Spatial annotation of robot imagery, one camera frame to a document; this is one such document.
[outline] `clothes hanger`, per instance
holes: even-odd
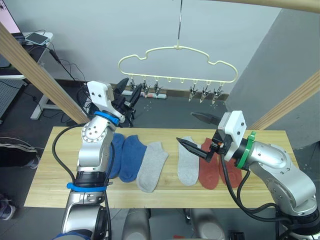
[[[146,79],[146,77],[148,77],[148,78],[154,78],[156,81],[158,81],[160,78],[164,78],[164,79],[167,79],[169,83],[172,80],[180,80],[180,82],[182,84],[184,83],[185,80],[191,80],[191,81],[193,81],[194,84],[196,84],[198,81],[199,82],[206,82],[207,85],[210,85],[210,83],[213,83],[213,82],[220,83],[221,85],[223,85],[225,83],[233,83],[238,78],[238,70],[236,69],[235,66],[233,66],[232,64],[230,64],[230,63],[228,63],[226,61],[222,61],[222,60],[218,60],[216,62],[212,62],[212,61],[210,61],[209,54],[207,54],[206,52],[198,50],[198,49],[195,49],[195,48],[192,48],[192,47],[181,46],[180,45],[182,3],[183,3],[183,0],[181,0],[181,4],[180,4],[180,18],[179,18],[179,29],[178,29],[177,44],[174,45],[174,46],[163,46],[163,47],[156,47],[156,48],[149,49],[149,50],[147,50],[145,52],[145,54],[144,54],[145,56],[144,57],[140,57],[137,54],[132,54],[132,55],[125,56],[125,57],[121,58],[120,61],[118,62],[118,68],[119,68],[120,72],[125,74],[125,75],[130,76],[131,79],[133,79],[133,77],[142,77],[143,79]],[[234,70],[234,72],[235,72],[234,78],[232,80],[215,80],[215,79],[201,79],[201,78],[188,78],[188,77],[175,77],[175,76],[161,76],[161,75],[151,75],[151,74],[143,74],[143,73],[125,72],[121,68],[121,63],[126,59],[137,58],[137,59],[139,59],[141,61],[144,61],[144,60],[148,59],[149,53],[155,52],[155,51],[160,51],[160,50],[189,50],[189,51],[197,52],[199,54],[202,54],[202,55],[206,56],[206,60],[207,60],[207,63],[209,65],[224,64],[224,65],[232,68]]]

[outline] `gray sock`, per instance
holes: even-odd
[[[168,155],[159,141],[146,146],[142,164],[136,177],[136,184],[143,192],[152,193],[154,191]]]
[[[195,144],[190,136],[182,139],[188,140]],[[180,143],[178,143],[179,161],[178,161],[178,177],[186,186],[196,184],[199,175],[199,157],[189,152]]]

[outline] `wooden table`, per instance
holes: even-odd
[[[26,198],[26,207],[65,208],[66,206],[69,195],[66,184],[71,179],[56,162],[51,152],[53,140],[62,129],[64,128],[54,127],[52,129]],[[81,147],[80,132],[79,127],[67,131],[61,136],[56,146],[58,156],[74,174]],[[113,184],[107,188],[110,208],[237,208],[221,178],[214,190],[205,189],[199,181],[193,186],[184,186],[178,179],[176,137],[191,136],[195,142],[202,144],[206,137],[213,136],[214,130],[118,128],[116,132],[126,137],[138,134],[139,140],[145,145],[161,141],[169,157],[162,169],[157,187],[152,193],[141,191],[136,181],[123,183],[118,177],[113,179]],[[246,131],[245,136],[248,136],[250,132]],[[256,140],[283,147],[291,156],[293,163],[298,166],[285,131],[258,130]],[[241,196],[243,204],[249,208],[273,201],[267,187],[253,173],[246,181]]]

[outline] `green ring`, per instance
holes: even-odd
[[[255,131],[252,131],[250,133],[250,135],[248,136],[248,142],[246,143],[244,153],[243,153],[238,165],[236,166],[238,169],[242,169],[242,167],[245,165],[245,162],[247,160],[247,157],[248,157],[249,152],[250,152],[251,147],[252,147],[252,143],[255,141],[255,138],[256,138],[255,136],[256,136],[256,132]]]

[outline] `red sock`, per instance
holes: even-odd
[[[237,188],[242,180],[241,170],[235,166],[235,159],[231,158],[230,161],[225,161],[226,169],[228,171],[228,176],[230,179],[231,187],[233,189]],[[226,184],[224,169],[219,158],[219,173],[222,179],[222,182]]]
[[[204,151],[210,151],[212,143],[210,138],[206,138],[201,145]],[[214,153],[210,162],[206,162],[202,157],[199,158],[199,182],[206,189],[214,189],[219,182],[218,155]]]

